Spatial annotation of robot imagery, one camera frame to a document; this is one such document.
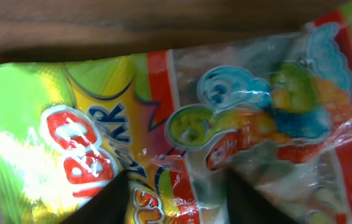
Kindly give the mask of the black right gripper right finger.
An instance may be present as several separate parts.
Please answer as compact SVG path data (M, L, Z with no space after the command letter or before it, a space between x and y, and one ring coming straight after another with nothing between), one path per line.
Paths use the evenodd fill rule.
M231 224L297 224L232 169L226 170L226 197Z

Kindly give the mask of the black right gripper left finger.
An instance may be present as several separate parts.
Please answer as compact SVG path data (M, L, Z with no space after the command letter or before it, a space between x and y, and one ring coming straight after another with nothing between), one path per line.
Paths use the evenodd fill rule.
M130 199L129 178L121 171L84 206L60 224L124 224Z

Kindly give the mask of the green Haribo gummy bag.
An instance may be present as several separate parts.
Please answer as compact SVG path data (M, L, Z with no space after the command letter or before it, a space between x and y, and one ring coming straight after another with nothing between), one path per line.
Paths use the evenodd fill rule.
M226 170L352 223L352 1L298 32L0 65L0 223L61 223L121 171L125 223L230 223Z

